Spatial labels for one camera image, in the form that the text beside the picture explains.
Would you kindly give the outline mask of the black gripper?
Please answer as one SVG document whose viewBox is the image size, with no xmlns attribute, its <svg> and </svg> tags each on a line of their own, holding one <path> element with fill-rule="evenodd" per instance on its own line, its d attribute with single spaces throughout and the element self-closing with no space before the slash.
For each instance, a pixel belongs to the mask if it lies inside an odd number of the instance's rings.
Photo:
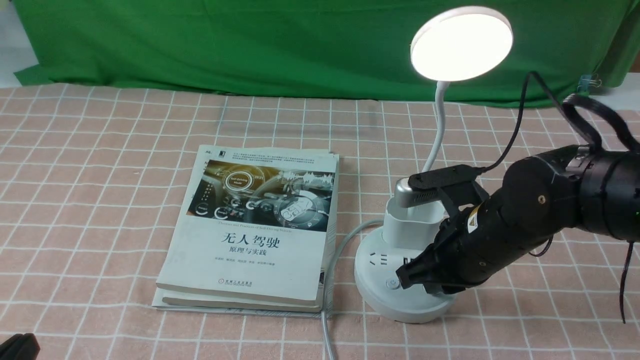
<svg viewBox="0 0 640 360">
<path fill-rule="evenodd" d="M 585 231 L 579 192 L 586 157 L 586 150 L 550 150 L 515 161 L 487 200 L 449 216 L 433 244 L 396 270 L 400 287 L 457 294 L 562 230 Z"/>
</svg>

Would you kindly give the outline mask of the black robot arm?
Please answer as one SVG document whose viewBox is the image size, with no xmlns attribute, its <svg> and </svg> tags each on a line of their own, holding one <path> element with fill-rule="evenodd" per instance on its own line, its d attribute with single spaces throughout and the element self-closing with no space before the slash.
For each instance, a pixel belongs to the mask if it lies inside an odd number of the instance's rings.
<svg viewBox="0 0 640 360">
<path fill-rule="evenodd" d="M 481 170 L 461 164 L 413 174 L 418 199 L 448 212 L 434 242 L 396 274 L 403 289 L 457 294 L 576 228 L 639 241 L 639 155 L 569 145 L 515 161 L 488 194 Z"/>
</svg>

